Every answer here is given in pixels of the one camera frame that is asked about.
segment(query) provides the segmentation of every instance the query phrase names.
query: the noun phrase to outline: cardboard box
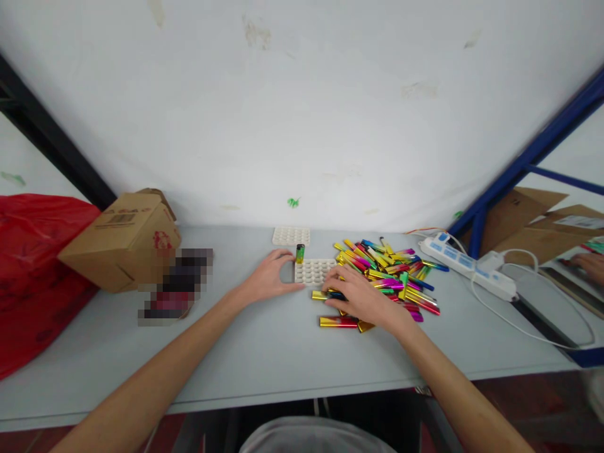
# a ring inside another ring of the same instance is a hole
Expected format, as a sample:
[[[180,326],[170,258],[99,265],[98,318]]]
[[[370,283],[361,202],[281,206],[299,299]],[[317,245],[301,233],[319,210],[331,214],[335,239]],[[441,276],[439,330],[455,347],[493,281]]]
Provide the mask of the cardboard box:
[[[110,293],[161,283],[169,256],[181,235],[176,216],[157,189],[122,194],[71,241],[59,260]]]
[[[604,234],[604,214],[581,204],[549,211],[568,195],[516,187],[486,217],[480,256],[490,250],[524,249],[543,264],[567,250]],[[463,236],[469,243],[470,233]],[[506,262],[533,265],[532,258],[510,252]]]

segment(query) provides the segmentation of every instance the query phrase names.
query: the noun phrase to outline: blue metal shelf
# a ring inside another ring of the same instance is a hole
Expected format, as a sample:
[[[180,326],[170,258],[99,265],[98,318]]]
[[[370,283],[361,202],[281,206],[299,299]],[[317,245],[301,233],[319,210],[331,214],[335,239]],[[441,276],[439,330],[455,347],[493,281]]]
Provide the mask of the blue metal shelf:
[[[554,120],[535,137],[522,154],[449,228],[449,232],[453,236],[459,236],[472,227],[468,250],[471,257],[478,258],[484,223],[489,209],[516,187],[528,173],[540,174],[589,192],[604,195],[604,186],[538,167],[543,159],[602,104],[604,104],[604,69],[592,78]]]

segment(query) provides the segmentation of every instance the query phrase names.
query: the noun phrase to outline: red printed logo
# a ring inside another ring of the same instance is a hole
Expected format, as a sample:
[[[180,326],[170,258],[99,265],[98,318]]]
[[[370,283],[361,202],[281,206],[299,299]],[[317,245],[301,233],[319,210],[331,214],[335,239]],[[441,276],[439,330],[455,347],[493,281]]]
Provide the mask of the red printed logo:
[[[156,249],[171,249],[170,236],[166,232],[155,232],[153,241]]]

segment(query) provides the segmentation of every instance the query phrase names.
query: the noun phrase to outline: green paint mark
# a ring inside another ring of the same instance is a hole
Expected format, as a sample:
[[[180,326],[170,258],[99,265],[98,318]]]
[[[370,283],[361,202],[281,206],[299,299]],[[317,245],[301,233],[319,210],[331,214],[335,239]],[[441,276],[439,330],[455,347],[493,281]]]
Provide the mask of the green paint mark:
[[[299,205],[299,203],[300,203],[300,198],[302,198],[302,197],[299,197],[298,199],[293,199],[293,198],[290,198],[290,199],[288,200],[288,205],[289,205],[289,207],[290,207],[290,208],[292,208],[292,209],[293,209],[293,208],[297,208],[297,207],[298,207],[298,205]]]
[[[8,182],[14,184],[17,187],[25,187],[27,185],[21,175],[13,175],[10,173],[0,172],[0,176],[2,176],[2,179],[7,180]]]

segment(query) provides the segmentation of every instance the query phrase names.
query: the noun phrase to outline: hand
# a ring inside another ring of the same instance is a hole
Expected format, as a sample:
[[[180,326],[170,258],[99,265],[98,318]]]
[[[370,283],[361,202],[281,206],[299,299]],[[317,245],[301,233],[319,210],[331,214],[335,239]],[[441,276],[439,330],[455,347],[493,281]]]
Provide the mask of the hand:
[[[578,254],[571,262],[580,266],[587,276],[600,286],[604,286],[604,256],[596,254]]]
[[[337,289],[348,300],[327,299],[326,305],[344,310],[355,318],[384,327],[386,330],[392,330],[397,321],[413,321],[407,310],[388,299],[349,266],[333,267],[325,277],[323,291],[327,291],[327,288]]]
[[[262,260],[252,275],[237,288],[246,304],[304,289],[306,285],[303,283],[283,283],[279,277],[283,265],[294,260],[294,256],[287,249],[273,250]]]

